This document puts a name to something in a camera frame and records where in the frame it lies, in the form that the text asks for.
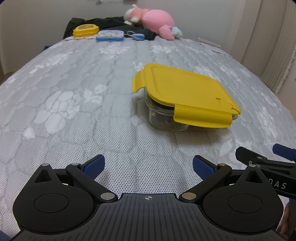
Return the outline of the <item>right hand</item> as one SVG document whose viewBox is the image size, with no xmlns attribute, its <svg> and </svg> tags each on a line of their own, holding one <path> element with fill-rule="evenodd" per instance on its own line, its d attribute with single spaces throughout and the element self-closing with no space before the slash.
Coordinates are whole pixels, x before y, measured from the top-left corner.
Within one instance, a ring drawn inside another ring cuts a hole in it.
<svg viewBox="0 0 296 241">
<path fill-rule="evenodd" d="M 289 216 L 290 216 L 290 203 L 288 202 L 285 206 L 283 216 L 280 224 L 277 227 L 277 233 L 282 236 L 285 240 L 288 240 L 288 229 L 289 229 Z"/>
</svg>

